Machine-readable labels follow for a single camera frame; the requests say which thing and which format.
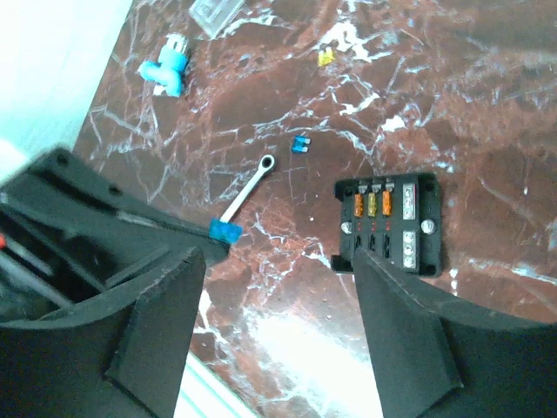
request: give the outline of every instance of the clear plastic case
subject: clear plastic case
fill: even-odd
[[[190,8],[190,16],[211,39],[214,39],[236,16],[244,1],[196,0]]]

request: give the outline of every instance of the fuse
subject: fuse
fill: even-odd
[[[388,190],[383,191],[383,215],[391,216],[393,211],[393,203],[391,202],[391,192]]]
[[[361,218],[364,215],[364,198],[361,194],[354,195],[354,216]]]
[[[372,218],[377,216],[377,195],[373,192],[368,195],[367,214]]]

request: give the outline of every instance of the ratchet wrench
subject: ratchet wrench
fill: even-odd
[[[247,182],[247,185],[242,189],[238,196],[230,203],[228,209],[226,209],[223,216],[220,217],[221,222],[230,222],[230,220],[234,217],[238,209],[242,206],[245,200],[248,198],[250,193],[255,189],[258,185],[259,181],[273,168],[275,168],[275,158],[272,155],[264,155],[261,161],[259,161],[258,170],[255,172],[253,177],[250,181]]]
[[[255,172],[247,185],[240,191],[239,195],[230,203],[223,216],[220,219],[213,219],[209,228],[209,236],[213,239],[219,239],[228,244],[233,244],[239,240],[242,235],[242,228],[238,225],[231,224],[230,221],[248,198],[253,189],[258,185],[259,181],[273,168],[276,161],[272,155],[264,155],[259,161],[258,170]]]

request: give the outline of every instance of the marble surface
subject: marble surface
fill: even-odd
[[[380,416],[352,276],[329,269],[338,179],[436,172],[446,269],[429,282],[557,320],[554,0],[248,0],[213,41],[190,5],[134,2],[76,153],[205,224],[278,159],[206,278],[191,347],[242,399],[264,417]],[[153,97],[136,70],[174,31],[188,94]],[[311,149],[292,155],[299,134]]]

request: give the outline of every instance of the blue plastic part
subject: blue plastic part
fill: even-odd
[[[180,52],[172,48],[172,44],[184,47],[185,50],[183,38],[169,36],[169,44],[164,45],[158,54],[158,63],[144,61],[139,66],[139,74],[145,81],[161,84],[166,94],[177,98],[182,94],[182,75],[188,65],[188,57],[182,53],[184,51]]]
[[[295,137],[294,141],[292,142],[292,152],[295,154],[301,154],[304,152],[307,152],[308,147],[306,145],[309,145],[312,141],[309,138],[306,137]]]
[[[307,152],[307,146],[294,144],[292,146],[292,152],[294,152],[295,154],[302,154],[304,152]]]
[[[235,244],[242,236],[242,227],[213,219],[209,226],[209,236],[227,244]]]
[[[184,72],[185,66],[188,65],[188,58],[186,55],[173,50],[170,46],[164,45],[158,55],[158,62],[161,66],[168,67],[181,74]]]
[[[182,94],[182,77],[172,68],[145,61],[139,65],[139,74],[145,81],[154,81],[163,85],[169,96],[177,98]]]
[[[300,137],[300,136],[294,138],[294,141],[296,141],[298,144],[306,144],[306,145],[309,145],[312,142],[309,138]]]

